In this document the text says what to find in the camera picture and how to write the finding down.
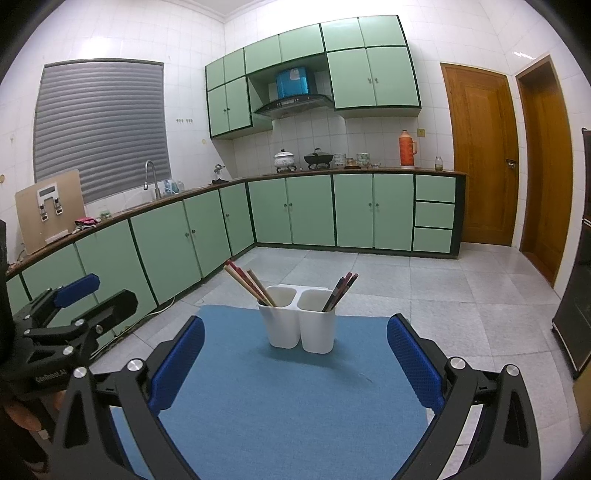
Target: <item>drawer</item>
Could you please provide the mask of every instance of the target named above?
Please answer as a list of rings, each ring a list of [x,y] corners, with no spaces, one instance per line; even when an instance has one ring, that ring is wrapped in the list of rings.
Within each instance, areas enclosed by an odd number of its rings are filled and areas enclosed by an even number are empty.
[[[452,244],[452,231],[438,228],[415,228],[413,251],[448,254]]]
[[[415,202],[415,226],[453,228],[453,203]]]
[[[456,178],[439,175],[415,175],[415,199],[431,202],[455,202]]]

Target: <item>kitchen counter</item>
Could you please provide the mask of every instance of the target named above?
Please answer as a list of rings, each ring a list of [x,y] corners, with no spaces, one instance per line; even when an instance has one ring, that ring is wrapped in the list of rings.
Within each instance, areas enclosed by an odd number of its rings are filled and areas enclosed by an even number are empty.
[[[316,176],[316,175],[327,175],[327,174],[360,174],[360,173],[414,173],[414,174],[427,174],[427,175],[435,175],[435,176],[466,176],[466,173],[454,170],[443,170],[443,171],[435,171],[435,169],[427,169],[427,168],[400,168],[400,167],[383,167],[383,168],[352,168],[352,169],[342,169],[342,168],[330,168],[327,170],[304,170],[304,171],[295,171],[295,172],[286,172],[286,173],[270,173],[264,174],[259,176],[253,177],[242,177],[237,180],[231,180],[227,183],[217,184],[217,185],[206,185],[203,187],[199,187],[196,189],[187,190],[185,192],[171,195],[162,199],[154,200],[149,203],[144,203],[142,205],[138,205],[137,207],[133,207],[127,209],[123,212],[118,212],[114,214],[111,218],[107,220],[101,221],[100,224],[96,225],[94,228],[86,229],[81,232],[76,232],[70,235],[67,235],[59,240],[56,240],[50,245],[47,245],[43,249],[33,253],[22,259],[15,264],[12,264],[8,268],[8,279],[14,277],[22,270],[26,269],[27,267],[33,265],[34,263],[38,262],[39,260],[51,255],[53,252],[63,248],[67,245],[70,245],[82,238],[91,235],[99,230],[107,228],[108,226],[112,226],[116,223],[122,222],[127,220],[131,217],[136,215],[140,215],[144,212],[149,212],[150,210],[157,209],[159,207],[169,205],[171,203],[179,202],[181,200],[186,200],[191,197],[211,192],[213,190],[219,190],[224,187],[228,187],[230,185],[250,182],[250,181],[257,181],[257,180],[268,180],[268,179],[281,179],[281,178],[290,178],[290,177],[304,177],[304,176]]]

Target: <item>metal bolt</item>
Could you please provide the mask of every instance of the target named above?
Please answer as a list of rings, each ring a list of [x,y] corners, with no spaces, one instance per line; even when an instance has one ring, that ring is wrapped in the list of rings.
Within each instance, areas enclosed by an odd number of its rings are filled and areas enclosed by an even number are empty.
[[[144,361],[140,360],[139,358],[134,358],[127,363],[127,370],[131,370],[132,372],[137,372],[140,368],[144,366]]]
[[[516,377],[517,375],[519,375],[519,368],[517,368],[515,365],[511,365],[511,364],[507,365],[506,370],[507,370],[507,373],[509,375],[512,375],[513,377]]]
[[[88,370],[86,369],[86,367],[78,367],[76,368],[76,370],[74,370],[74,376],[76,378],[83,378],[86,376],[87,372]]]
[[[455,368],[456,370],[461,370],[466,366],[466,362],[462,358],[459,358],[458,356],[455,356],[454,358],[452,358],[449,361],[449,364],[453,368]]]

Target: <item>window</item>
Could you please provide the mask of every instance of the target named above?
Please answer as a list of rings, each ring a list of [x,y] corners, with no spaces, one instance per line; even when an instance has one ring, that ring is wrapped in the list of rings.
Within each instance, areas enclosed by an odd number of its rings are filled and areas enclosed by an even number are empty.
[[[78,169],[88,203],[143,185],[147,160],[159,180],[170,177],[161,63],[45,66],[35,110],[35,181]]]

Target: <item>cutting board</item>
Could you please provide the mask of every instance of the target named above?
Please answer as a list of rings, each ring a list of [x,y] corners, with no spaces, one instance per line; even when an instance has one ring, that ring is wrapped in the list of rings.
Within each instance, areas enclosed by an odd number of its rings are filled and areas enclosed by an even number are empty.
[[[57,184],[62,213],[57,214],[51,199],[44,202],[47,220],[41,221],[37,204],[37,192],[43,188]],[[51,243],[49,239],[61,232],[73,232],[75,221],[85,217],[80,173],[71,170],[50,179],[31,185],[14,196],[17,204],[18,223],[21,226],[22,240],[28,255]]]

